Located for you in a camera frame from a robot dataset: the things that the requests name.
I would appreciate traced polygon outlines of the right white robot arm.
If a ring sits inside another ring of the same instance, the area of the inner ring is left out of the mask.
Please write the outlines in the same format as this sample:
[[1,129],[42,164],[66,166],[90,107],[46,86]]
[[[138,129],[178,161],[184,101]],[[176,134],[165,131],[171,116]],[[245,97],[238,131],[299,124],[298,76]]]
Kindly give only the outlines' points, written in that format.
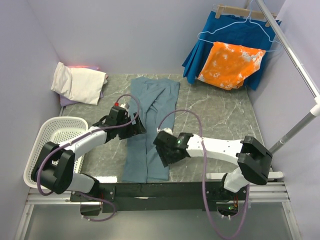
[[185,158],[206,157],[237,166],[222,178],[219,193],[230,200],[248,184],[266,185],[273,155],[256,138],[246,136],[238,140],[200,137],[180,133],[177,137],[161,130],[153,141],[164,167]]

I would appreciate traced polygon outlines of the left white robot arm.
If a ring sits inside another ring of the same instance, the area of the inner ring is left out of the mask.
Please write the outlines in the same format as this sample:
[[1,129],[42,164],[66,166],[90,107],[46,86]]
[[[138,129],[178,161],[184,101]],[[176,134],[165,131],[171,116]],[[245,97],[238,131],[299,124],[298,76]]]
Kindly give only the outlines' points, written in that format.
[[102,195],[100,181],[76,173],[76,160],[115,137],[123,140],[146,132],[137,113],[130,117],[125,108],[113,106],[108,115],[82,134],[61,143],[45,143],[32,169],[31,179],[52,193],[81,192],[88,201],[94,201]]

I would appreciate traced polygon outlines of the grey-blue t shirt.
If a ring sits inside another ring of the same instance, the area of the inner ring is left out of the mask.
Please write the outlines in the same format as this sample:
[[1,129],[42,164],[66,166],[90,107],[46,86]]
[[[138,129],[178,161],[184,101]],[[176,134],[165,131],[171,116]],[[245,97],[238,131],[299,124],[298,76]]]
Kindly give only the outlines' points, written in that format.
[[127,158],[122,181],[147,183],[167,181],[170,168],[164,167],[153,144],[157,127],[173,129],[180,83],[167,78],[138,77],[131,80],[130,94],[139,102],[139,118],[146,133],[127,139]]

